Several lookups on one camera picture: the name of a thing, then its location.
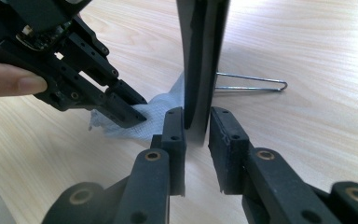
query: light wood surface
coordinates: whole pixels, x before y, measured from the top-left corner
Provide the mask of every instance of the light wood surface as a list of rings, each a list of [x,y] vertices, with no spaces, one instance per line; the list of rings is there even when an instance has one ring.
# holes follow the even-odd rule
[[[96,0],[82,17],[147,100],[183,71],[174,1]],[[289,83],[282,93],[215,94],[213,105],[230,110],[256,147],[280,152],[317,188],[358,182],[358,0],[232,0],[219,70]],[[89,120],[33,96],[0,98],[0,194],[18,223],[40,223],[78,182],[118,182],[149,146],[105,138]],[[171,223],[246,223],[241,197],[219,192],[207,143],[188,145],[186,197],[172,197]]]

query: wooden table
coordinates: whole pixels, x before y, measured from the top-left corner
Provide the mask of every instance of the wooden table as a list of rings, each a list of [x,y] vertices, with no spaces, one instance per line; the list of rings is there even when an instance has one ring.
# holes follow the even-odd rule
[[[82,17],[147,100],[183,71],[174,1],[93,1]],[[358,1],[232,0],[219,70],[289,83],[282,93],[215,94],[256,147],[280,152],[317,188],[358,182]],[[78,182],[116,183],[149,146],[105,138],[89,120],[33,96],[0,98],[0,194],[18,223],[40,223]],[[241,197],[219,193],[207,143],[188,146],[186,197],[172,197],[171,223],[246,223]]]

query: black plastic part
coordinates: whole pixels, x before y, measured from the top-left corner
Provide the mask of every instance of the black plastic part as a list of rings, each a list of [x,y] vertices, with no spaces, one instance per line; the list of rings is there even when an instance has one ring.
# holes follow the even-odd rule
[[[13,4],[20,7],[26,2],[13,1]],[[64,5],[53,5],[66,10]],[[0,63],[30,70],[46,80],[48,89],[36,94],[38,99],[60,111],[71,108],[97,109],[123,128],[146,120],[131,107],[146,104],[145,99],[117,79],[118,71],[106,59],[109,50],[78,16],[59,28],[29,36],[21,32],[25,25],[27,23],[21,15],[0,2]],[[56,52],[61,53],[63,58],[59,59]],[[109,91],[99,90],[79,75],[80,71],[101,86],[109,87]]]
[[[80,183],[67,189],[51,206],[43,224],[97,223],[103,205],[104,191],[95,183]]]
[[[185,61],[185,128],[205,135],[227,20],[228,0],[176,1]]]
[[[253,146],[228,110],[212,107],[208,147],[220,190],[225,194],[243,194],[243,160]]]
[[[186,136],[182,107],[165,113],[162,134],[153,135],[150,147],[161,148],[170,155],[170,195],[185,196]]]
[[[42,32],[70,21],[91,0],[8,0],[22,19],[35,31]]]
[[[245,168],[270,223],[340,223],[279,153],[266,148],[249,152]]]
[[[169,156],[161,149],[141,152],[133,165],[115,223],[169,223]]]
[[[358,223],[358,183],[334,184],[326,204],[342,223]]]

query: finger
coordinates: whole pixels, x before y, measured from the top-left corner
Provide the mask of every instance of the finger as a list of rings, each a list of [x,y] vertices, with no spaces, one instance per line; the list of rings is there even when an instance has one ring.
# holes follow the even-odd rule
[[[0,96],[36,94],[45,91],[47,82],[32,72],[0,63]]]

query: metal rod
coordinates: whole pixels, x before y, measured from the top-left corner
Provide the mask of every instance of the metal rod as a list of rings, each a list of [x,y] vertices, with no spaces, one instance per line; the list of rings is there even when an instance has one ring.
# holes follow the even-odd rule
[[[277,79],[269,79],[269,78],[262,78],[262,77],[247,77],[247,76],[240,76],[240,75],[233,75],[228,73],[216,73],[218,76],[222,77],[238,77],[238,78],[245,78],[251,79],[256,81],[264,81],[264,82],[274,82],[282,84],[281,88],[266,88],[266,87],[240,87],[240,86],[217,86],[215,87],[218,90],[246,90],[246,91],[283,91],[287,88],[287,82],[283,80]]]

